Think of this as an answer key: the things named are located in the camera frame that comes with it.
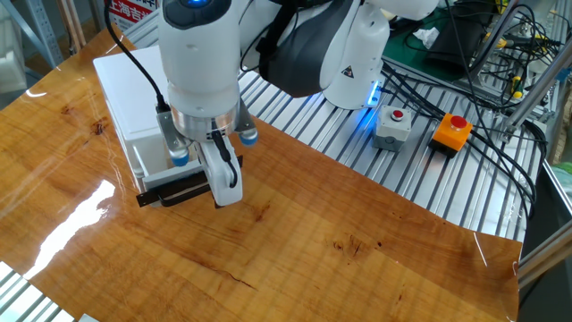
blue tip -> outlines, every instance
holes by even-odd
[[[257,142],[258,142],[258,133],[255,136],[250,135],[248,137],[245,137],[242,134],[239,134],[239,138],[240,138],[240,142],[242,142],[243,146],[252,147],[255,144],[257,144]]]
[[[183,157],[172,157],[171,160],[175,166],[185,166],[189,162],[189,153],[185,154]]]

switch box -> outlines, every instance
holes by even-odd
[[[382,106],[375,122],[374,147],[400,151],[411,133],[411,112],[393,106]]]
[[[447,157],[454,157],[467,143],[471,130],[473,124],[467,122],[465,118],[447,113],[435,131],[429,147]]]

sticker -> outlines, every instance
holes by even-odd
[[[348,66],[348,68],[343,70],[341,73],[350,77],[350,78],[354,78],[354,71],[351,70],[351,66]]]

glossy wood surface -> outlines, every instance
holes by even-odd
[[[233,138],[241,203],[139,208],[92,65],[117,52],[103,32],[0,113],[0,260],[75,318],[517,319],[520,243],[452,225],[262,122],[254,148]]]

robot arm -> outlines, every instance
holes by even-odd
[[[241,57],[294,97],[322,91],[336,106],[361,108],[381,79],[390,30],[380,9],[422,19],[438,2],[316,1],[322,2],[165,0],[160,9],[159,47],[171,106],[158,116],[166,146],[184,165],[192,144],[220,206],[242,199],[228,136],[236,131],[246,142],[257,137],[240,99]],[[307,8],[301,12],[299,5]]]

